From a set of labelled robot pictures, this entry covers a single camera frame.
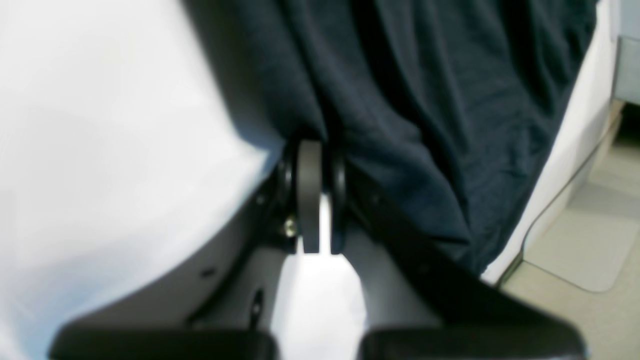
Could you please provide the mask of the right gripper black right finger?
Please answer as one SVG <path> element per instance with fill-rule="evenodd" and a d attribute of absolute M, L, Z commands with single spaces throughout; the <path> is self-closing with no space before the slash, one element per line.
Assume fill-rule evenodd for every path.
<path fill-rule="evenodd" d="M 362 287 L 358 360 L 585 360 L 568 322 L 485 284 L 420 231 L 370 176 L 327 150 L 331 245 Z"/>

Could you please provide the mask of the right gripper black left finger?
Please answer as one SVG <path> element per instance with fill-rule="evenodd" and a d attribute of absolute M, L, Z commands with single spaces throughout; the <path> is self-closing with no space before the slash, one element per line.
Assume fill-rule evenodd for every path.
<path fill-rule="evenodd" d="M 278 360 L 281 272 L 320 250 L 322 143 L 293 139 L 272 173 L 193 255 L 142 289 L 64 325 L 51 360 Z"/>

